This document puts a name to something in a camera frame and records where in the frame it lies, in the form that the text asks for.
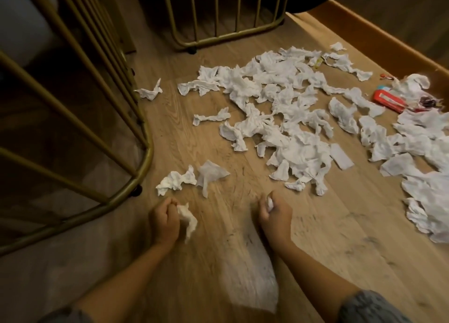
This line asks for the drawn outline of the person's left hand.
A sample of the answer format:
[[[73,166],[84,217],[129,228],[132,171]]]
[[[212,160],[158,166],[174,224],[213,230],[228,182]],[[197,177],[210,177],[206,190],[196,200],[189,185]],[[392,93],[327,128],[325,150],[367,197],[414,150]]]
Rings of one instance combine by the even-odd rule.
[[[180,217],[165,217],[161,214],[161,202],[149,215],[151,241],[153,245],[171,250],[175,245],[181,226]]]

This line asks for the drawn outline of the person's right hand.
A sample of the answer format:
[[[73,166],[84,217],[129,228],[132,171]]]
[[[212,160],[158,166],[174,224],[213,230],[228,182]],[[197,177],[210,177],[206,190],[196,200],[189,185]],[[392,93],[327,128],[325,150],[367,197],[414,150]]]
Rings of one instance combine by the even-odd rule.
[[[274,217],[259,217],[259,223],[270,247],[278,252],[291,243],[292,207],[281,197],[281,213]]]

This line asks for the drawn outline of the person's right forearm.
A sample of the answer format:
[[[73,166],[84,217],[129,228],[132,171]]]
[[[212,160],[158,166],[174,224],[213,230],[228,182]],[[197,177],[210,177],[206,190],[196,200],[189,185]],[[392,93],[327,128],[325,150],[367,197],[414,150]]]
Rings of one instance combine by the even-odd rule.
[[[361,289],[312,258],[291,240],[270,241],[325,323],[336,323],[343,303]]]

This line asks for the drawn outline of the person's left forearm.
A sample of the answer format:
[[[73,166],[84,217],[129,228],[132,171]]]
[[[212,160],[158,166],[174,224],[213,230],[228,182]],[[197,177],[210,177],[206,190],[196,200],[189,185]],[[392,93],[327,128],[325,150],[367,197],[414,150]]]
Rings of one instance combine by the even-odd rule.
[[[96,286],[75,302],[93,323],[122,323],[145,292],[175,241],[157,241],[127,268]]]

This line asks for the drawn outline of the translucent white sheet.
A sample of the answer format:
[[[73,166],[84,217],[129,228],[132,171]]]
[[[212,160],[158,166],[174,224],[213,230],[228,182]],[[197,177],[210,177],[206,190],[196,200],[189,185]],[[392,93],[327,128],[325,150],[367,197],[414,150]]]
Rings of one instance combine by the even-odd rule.
[[[278,283],[272,262],[252,221],[222,241],[220,283],[231,305],[274,314]]]

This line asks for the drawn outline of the pile of white tissues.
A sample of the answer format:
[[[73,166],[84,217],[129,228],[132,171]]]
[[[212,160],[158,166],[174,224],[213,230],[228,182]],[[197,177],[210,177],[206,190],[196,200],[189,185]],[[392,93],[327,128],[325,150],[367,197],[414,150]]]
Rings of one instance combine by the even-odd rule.
[[[244,67],[201,66],[197,79],[177,88],[182,96],[191,91],[228,94],[246,118],[234,125],[225,120],[220,135],[238,152],[247,151],[245,138],[260,135],[255,146],[259,157],[265,157],[267,148],[275,149],[266,163],[276,167],[270,178],[295,191],[313,183],[317,195],[323,195],[332,162],[342,170],[354,165],[339,144],[321,139],[333,139],[332,117],[340,129],[360,139],[370,162],[383,162],[383,176],[402,177],[409,196],[403,200],[406,217],[417,230],[434,243],[449,244],[449,112],[442,112],[440,100],[427,93],[430,80],[411,74],[377,88],[406,102],[407,109],[398,114],[368,100],[357,87],[330,86],[313,67],[319,57],[360,82],[373,74],[354,68],[347,54],[339,54],[345,50],[341,43],[330,48],[324,54],[295,47],[268,51]],[[422,96],[432,96],[437,105],[420,107]]]

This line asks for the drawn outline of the grey right sleeve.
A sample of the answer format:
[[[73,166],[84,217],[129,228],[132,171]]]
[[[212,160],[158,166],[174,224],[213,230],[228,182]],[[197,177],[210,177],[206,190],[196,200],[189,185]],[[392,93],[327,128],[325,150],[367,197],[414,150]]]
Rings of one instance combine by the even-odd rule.
[[[379,293],[361,290],[342,304],[337,323],[412,323],[412,321]]]

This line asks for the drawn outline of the red flat packet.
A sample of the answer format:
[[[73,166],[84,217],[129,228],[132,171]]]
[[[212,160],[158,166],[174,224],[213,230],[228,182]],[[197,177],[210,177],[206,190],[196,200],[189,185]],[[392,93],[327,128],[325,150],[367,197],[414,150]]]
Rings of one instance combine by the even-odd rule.
[[[407,104],[403,99],[391,94],[386,89],[376,89],[373,93],[373,101],[398,114],[407,109]]]

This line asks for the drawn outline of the white cushion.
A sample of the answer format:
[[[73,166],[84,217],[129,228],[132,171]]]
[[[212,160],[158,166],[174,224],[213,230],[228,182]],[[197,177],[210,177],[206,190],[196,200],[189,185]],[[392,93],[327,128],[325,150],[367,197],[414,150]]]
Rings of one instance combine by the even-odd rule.
[[[61,41],[31,0],[0,0],[0,50],[24,67]]]

